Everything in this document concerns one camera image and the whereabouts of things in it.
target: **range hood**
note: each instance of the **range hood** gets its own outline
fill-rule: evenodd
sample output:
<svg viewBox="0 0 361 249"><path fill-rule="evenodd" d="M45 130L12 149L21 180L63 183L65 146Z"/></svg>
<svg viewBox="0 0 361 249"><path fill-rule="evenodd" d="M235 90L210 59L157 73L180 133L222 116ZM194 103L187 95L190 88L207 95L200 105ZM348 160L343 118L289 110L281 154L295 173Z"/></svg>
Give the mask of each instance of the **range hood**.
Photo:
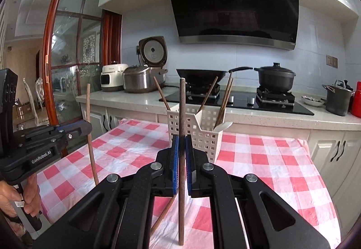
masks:
<svg viewBox="0 0 361 249"><path fill-rule="evenodd" d="M182 43L295 48L299 0L171 0Z"/></svg>

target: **wall socket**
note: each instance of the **wall socket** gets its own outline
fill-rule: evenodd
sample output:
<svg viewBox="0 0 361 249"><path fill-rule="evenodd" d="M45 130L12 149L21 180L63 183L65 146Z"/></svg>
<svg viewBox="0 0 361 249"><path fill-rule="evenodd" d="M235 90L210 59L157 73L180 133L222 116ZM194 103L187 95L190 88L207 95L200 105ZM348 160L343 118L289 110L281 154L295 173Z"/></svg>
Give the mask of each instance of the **wall socket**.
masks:
<svg viewBox="0 0 361 249"><path fill-rule="evenodd" d="M330 55L326 56L326 65L334 67L334 68L338 68L338 60L335 57L332 57Z"/></svg>

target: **red and white tablecloth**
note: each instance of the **red and white tablecloth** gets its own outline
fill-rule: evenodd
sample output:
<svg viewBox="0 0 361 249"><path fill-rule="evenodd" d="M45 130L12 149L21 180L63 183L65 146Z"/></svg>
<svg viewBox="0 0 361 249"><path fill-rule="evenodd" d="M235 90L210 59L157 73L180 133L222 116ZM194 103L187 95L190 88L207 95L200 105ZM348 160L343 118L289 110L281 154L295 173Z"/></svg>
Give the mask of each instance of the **red and white tablecloth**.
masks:
<svg viewBox="0 0 361 249"><path fill-rule="evenodd" d="M99 180L110 173L126 176L168 148L167 125L123 119L119 126L93 141ZM292 138L224 133L216 164L228 173L254 173L313 225L331 245L340 243L340 228L330 195L312 163L307 142ZM37 175L42 208L50 222L57 221L95 185L87 145ZM213 248L208 198L191 199L186 193L185 245ZM156 221L169 198L157 197ZM178 202L172 205L150 239L150 248L178 247Z"/></svg>

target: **white plastic basket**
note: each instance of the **white plastic basket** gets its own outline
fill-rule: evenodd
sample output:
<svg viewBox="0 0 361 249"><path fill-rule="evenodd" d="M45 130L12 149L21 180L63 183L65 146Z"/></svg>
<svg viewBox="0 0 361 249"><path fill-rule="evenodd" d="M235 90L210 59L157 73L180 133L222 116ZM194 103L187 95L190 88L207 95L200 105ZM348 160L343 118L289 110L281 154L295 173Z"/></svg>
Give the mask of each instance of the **white plastic basket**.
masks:
<svg viewBox="0 0 361 249"><path fill-rule="evenodd" d="M216 161L221 149L223 130L213 132L215 120L217 119L219 107L204 106L196 114L199 105L186 104L186 134L192 136L193 147L207 153L209 162ZM179 104L167 111L169 144L172 144L173 134L179 134Z"/></svg>

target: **black frying pan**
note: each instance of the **black frying pan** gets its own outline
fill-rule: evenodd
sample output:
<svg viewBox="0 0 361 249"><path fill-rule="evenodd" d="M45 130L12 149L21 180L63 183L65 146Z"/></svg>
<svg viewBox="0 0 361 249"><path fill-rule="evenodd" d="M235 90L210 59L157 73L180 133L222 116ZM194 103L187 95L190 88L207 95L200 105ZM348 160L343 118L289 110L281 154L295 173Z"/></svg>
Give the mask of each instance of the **black frying pan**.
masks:
<svg viewBox="0 0 361 249"><path fill-rule="evenodd" d="M231 69L228 73L253 70L251 67L238 67ZM223 79L227 71L216 71L216 70L190 70L190 69L177 69L177 73L185 81L193 85L210 85L213 83L214 78L218 76L217 83Z"/></svg>

